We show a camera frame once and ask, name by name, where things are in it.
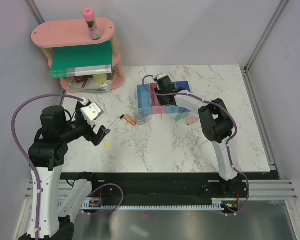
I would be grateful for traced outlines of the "light blue bin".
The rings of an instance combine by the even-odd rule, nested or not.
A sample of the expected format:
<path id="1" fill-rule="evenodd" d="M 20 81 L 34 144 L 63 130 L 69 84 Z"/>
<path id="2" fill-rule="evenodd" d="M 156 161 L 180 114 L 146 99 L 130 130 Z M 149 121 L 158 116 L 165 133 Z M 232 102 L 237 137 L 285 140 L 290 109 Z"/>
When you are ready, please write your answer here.
<path id="1" fill-rule="evenodd" d="M 140 84 L 136 86 L 137 110 L 147 116 L 153 115 L 151 93 Z"/>
<path id="2" fill-rule="evenodd" d="M 176 114 L 179 113 L 179 107 L 175 105 L 166 105 L 165 106 L 165 113 L 166 114 Z"/>

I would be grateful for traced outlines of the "pink plastic bin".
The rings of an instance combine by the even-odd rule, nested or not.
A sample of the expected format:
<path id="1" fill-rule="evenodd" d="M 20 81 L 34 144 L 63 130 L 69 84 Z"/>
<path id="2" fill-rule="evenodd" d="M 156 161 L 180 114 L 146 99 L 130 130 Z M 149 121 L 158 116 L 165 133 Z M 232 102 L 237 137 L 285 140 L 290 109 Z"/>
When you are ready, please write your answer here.
<path id="1" fill-rule="evenodd" d="M 156 82 L 151 83 L 150 84 L 150 91 L 154 92 L 154 89 L 157 88 L 157 87 L 158 87 L 158 85 L 157 85 Z M 166 113 L 166 106 L 165 105 L 163 105 L 163 106 L 160 105 L 156 95 L 151 94 L 151 103 L 152 103 L 152 114 L 162 115 L 162 114 Z"/>

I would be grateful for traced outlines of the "clear round pin jar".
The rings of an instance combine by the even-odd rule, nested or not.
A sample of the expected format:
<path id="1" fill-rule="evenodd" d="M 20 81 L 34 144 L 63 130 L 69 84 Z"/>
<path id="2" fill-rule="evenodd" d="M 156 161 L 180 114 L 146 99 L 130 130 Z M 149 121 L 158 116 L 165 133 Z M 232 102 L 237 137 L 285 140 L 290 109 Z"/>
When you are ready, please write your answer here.
<path id="1" fill-rule="evenodd" d="M 147 120 L 147 114 L 141 112 L 141 111 L 135 111 L 134 112 L 134 121 L 137 125 L 143 125 Z"/>

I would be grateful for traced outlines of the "pink eraser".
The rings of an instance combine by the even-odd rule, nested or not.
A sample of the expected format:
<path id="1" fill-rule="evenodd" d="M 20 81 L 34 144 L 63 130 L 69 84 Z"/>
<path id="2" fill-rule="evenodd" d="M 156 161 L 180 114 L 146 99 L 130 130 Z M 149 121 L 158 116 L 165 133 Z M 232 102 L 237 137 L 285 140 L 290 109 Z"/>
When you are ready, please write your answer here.
<path id="1" fill-rule="evenodd" d="M 191 118 L 188 118 L 188 119 L 186 120 L 186 124 L 187 124 L 188 126 L 193 125 L 193 124 L 195 124 L 195 123 L 197 123 L 197 122 L 198 122 L 198 118 L 196 118 L 196 117 L 191 117 Z"/>

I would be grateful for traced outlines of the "dark blue plastic bin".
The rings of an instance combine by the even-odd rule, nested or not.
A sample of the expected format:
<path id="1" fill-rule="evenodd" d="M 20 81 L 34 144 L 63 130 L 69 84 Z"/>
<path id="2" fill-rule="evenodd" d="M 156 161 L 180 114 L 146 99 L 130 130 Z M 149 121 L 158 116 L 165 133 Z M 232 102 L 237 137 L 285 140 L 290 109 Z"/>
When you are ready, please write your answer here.
<path id="1" fill-rule="evenodd" d="M 179 88 L 179 87 L 180 88 L 184 88 L 187 91 L 191 92 L 188 81 L 180 81 L 180 82 L 177 81 L 174 84 L 175 84 L 176 88 Z M 183 108 L 183 107 L 179 107 L 179 112 L 180 113 L 190 112 L 190 110 L 188 110 L 186 108 Z"/>

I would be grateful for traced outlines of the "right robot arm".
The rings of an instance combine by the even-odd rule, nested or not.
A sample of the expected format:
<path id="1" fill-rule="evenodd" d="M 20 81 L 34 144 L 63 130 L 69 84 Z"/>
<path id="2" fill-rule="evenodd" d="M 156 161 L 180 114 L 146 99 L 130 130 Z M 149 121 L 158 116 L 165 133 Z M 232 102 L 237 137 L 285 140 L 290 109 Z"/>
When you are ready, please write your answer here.
<path id="1" fill-rule="evenodd" d="M 225 197 L 232 196 L 239 185 L 239 170 L 233 164 L 229 142 L 237 134 L 237 126 L 223 100 L 204 101 L 183 87 L 176 88 L 164 74 L 153 79 L 158 86 L 154 92 L 160 104 L 181 107 L 198 115 L 203 135 L 212 143 L 215 151 L 219 191 Z"/>

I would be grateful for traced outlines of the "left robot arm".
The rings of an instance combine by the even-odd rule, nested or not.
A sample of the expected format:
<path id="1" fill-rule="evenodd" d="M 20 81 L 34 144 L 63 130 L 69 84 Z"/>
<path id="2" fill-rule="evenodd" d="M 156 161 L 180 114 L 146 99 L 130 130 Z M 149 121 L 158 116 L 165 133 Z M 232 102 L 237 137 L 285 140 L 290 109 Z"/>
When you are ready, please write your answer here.
<path id="1" fill-rule="evenodd" d="M 69 195 L 58 206 L 59 180 L 68 151 L 68 143 L 83 137 L 94 146 L 110 132 L 103 125 L 94 132 L 95 120 L 103 113 L 87 99 L 75 106 L 75 119 L 67 120 L 62 106 L 42 110 L 41 128 L 28 150 L 32 175 L 32 213 L 22 240 L 70 240 L 74 221 L 84 199 L 99 192 L 99 184 L 91 179 L 74 181 Z"/>

